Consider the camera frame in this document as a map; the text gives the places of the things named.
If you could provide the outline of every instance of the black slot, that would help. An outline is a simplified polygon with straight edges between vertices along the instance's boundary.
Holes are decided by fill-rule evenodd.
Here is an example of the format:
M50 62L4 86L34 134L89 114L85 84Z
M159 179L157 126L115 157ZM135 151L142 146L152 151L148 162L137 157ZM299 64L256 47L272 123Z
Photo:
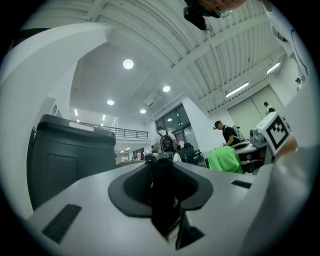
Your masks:
M188 218L184 213L181 218L175 249L179 250L183 247L186 247L204 236L205 234L199 229L194 226L190 226Z
M44 228L42 233L57 244L60 244L80 210L80 206L67 204Z
M241 181L241 180L235 180L231 183L232 185L236 185L238 187L242 187L242 188L245 188L245 189L250 189L251 187L251 183L248 183L248 182L245 182L245 181Z

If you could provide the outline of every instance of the green cloth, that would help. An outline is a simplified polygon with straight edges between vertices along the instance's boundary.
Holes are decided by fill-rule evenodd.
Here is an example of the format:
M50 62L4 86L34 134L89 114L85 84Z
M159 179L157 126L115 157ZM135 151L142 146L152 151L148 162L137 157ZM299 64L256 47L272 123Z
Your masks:
M242 174L242 168L234 148L224 146L217 148L208 156L211 170Z

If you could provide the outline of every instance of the chair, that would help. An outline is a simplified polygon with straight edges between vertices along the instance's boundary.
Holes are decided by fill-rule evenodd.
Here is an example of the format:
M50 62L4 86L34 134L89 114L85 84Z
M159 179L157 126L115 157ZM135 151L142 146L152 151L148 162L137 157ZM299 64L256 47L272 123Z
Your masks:
M196 154L194 146L192 146L190 143L184 144L183 152L186 156L186 162L189 164L197 166L202 160L204 160L203 156L199 156Z

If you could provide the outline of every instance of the white pillar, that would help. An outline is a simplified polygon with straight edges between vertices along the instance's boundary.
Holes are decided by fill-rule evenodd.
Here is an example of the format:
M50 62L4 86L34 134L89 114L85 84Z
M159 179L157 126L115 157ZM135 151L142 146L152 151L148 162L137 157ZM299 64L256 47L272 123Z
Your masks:
M28 218L26 160L30 133L46 96L80 58L112 31L99 23L72 24L36 34L13 48L0 70L0 177L16 214Z

